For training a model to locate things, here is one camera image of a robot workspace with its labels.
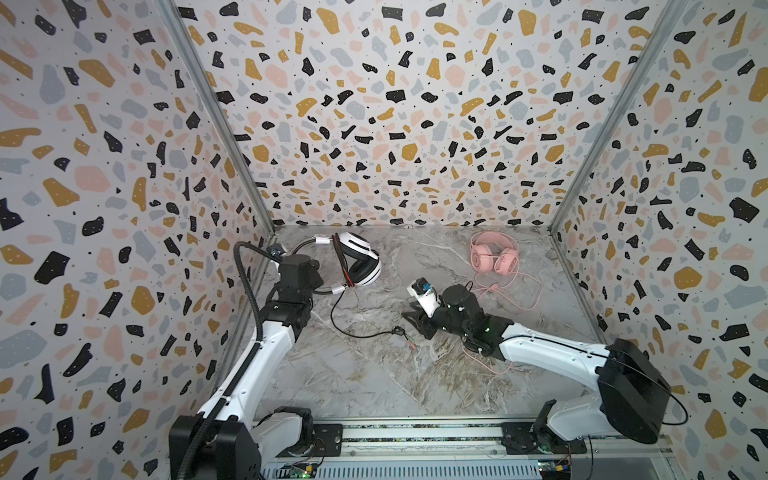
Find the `pink headphones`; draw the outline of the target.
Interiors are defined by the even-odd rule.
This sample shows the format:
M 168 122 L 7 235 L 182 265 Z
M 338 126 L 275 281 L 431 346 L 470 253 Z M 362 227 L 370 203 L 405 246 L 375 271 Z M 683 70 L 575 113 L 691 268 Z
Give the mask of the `pink headphones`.
M 519 245 L 507 234 L 494 231 L 477 233 L 470 240 L 469 253 L 476 273 L 511 277 L 519 272 Z

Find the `white black headphones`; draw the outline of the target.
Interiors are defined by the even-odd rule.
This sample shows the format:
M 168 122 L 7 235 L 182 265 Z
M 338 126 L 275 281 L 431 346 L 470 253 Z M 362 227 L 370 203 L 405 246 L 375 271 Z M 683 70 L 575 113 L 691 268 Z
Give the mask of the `white black headphones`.
M 342 285 L 329 290 L 316 289 L 314 293 L 317 295 L 337 295 L 351 288 L 369 285 L 381 273 L 382 261 L 379 253 L 357 234 L 341 232 L 330 236 L 315 236 L 301 242 L 292 250 L 292 254 L 298 254 L 310 244 L 331 245 L 343 276 Z

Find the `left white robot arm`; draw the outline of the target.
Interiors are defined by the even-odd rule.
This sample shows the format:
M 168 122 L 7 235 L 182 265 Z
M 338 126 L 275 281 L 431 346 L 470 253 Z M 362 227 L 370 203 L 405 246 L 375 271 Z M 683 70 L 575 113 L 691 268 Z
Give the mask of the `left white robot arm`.
M 318 261 L 285 256 L 267 302 L 256 307 L 246 350 L 197 414 L 180 416 L 169 432 L 174 479 L 258 479 L 280 455 L 305 457 L 314 449 L 310 409 L 280 407 L 263 420 L 256 411 L 269 382 L 306 327 L 313 293 L 323 284 Z

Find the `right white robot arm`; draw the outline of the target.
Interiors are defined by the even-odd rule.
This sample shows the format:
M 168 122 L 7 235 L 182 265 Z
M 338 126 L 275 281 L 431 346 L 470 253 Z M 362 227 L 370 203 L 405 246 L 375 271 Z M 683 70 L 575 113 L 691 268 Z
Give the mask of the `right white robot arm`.
M 634 343 L 584 343 L 532 330 L 485 313 L 465 285 L 437 293 L 420 278 L 407 291 L 414 300 L 402 315 L 425 338 L 453 334 L 468 352 L 533 365 L 588 389 L 576 399 L 549 400 L 535 421 L 509 427 L 502 441 L 508 452 L 583 453 L 581 440 L 601 435 L 647 445 L 658 441 L 671 392 Z

